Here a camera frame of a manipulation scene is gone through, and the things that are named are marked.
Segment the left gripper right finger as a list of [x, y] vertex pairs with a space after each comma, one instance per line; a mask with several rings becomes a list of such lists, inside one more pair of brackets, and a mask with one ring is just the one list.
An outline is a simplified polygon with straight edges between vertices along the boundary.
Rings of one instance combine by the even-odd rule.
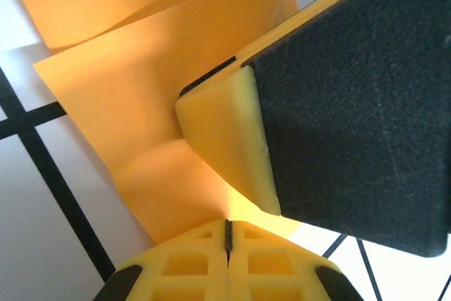
[[230, 300], [361, 300], [325, 257], [245, 221], [228, 222]]

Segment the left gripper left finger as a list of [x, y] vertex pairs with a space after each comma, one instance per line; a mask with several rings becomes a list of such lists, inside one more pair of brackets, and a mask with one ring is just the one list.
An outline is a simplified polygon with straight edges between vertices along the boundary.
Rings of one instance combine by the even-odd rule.
[[193, 228], [119, 266], [95, 300], [227, 300], [227, 220]]

